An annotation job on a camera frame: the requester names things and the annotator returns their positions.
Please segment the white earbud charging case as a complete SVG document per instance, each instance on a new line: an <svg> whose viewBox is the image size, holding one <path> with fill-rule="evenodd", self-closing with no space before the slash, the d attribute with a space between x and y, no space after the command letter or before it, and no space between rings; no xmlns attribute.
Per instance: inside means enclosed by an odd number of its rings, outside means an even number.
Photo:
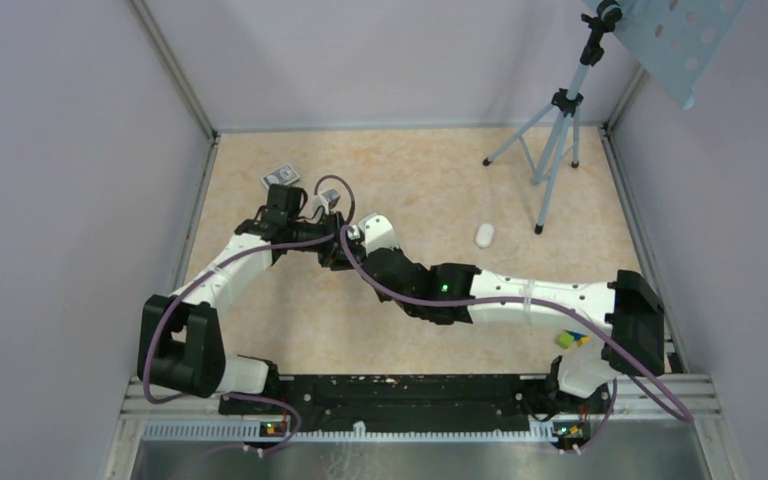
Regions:
<svg viewBox="0 0 768 480"><path fill-rule="evenodd" d="M488 248L492 245L495 237L496 229L490 223L483 223L476 229L474 242L480 249Z"/></svg>

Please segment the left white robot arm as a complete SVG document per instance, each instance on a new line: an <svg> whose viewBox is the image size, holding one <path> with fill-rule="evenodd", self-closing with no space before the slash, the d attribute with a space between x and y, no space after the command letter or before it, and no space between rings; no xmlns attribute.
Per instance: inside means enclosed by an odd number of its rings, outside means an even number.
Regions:
<svg viewBox="0 0 768 480"><path fill-rule="evenodd" d="M309 195L300 187L271 186L254 218L239 224L189 283L151 296L142 310L137 363L144 393L152 386L171 389L175 397L242 393L255 412L274 410L281 388L269 379L270 363L227 355L220 320L289 251L314 252L323 266L337 267L337 235L352 218L337 211L339 200L334 189Z"/></svg>

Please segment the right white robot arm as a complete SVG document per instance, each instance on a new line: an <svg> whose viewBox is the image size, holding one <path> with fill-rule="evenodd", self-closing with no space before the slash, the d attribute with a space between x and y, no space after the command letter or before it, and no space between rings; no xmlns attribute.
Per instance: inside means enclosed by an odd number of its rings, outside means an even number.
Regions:
<svg viewBox="0 0 768 480"><path fill-rule="evenodd" d="M620 375L665 372L664 309L637 272L608 282L565 284L520 279L474 265L425 267L400 249L381 248L354 261L381 301L437 325L513 322L588 337L555 361L546 385L549 404L572 412Z"/></svg>

